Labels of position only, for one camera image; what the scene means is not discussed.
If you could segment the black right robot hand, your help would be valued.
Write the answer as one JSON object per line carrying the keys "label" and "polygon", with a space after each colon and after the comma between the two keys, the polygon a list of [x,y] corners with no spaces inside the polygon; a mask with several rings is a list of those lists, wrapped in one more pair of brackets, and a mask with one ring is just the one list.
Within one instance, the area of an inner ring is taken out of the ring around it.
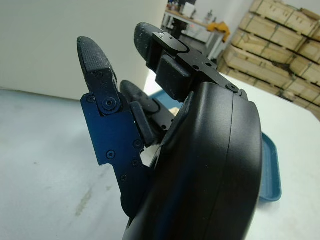
{"label": "black right robot hand", "polygon": [[99,165],[113,167],[129,217],[125,240],[242,240],[259,199],[263,140],[256,105],[214,63],[145,23],[134,44],[156,82],[182,103],[173,115],[103,50],[77,39],[89,92],[81,106]]}

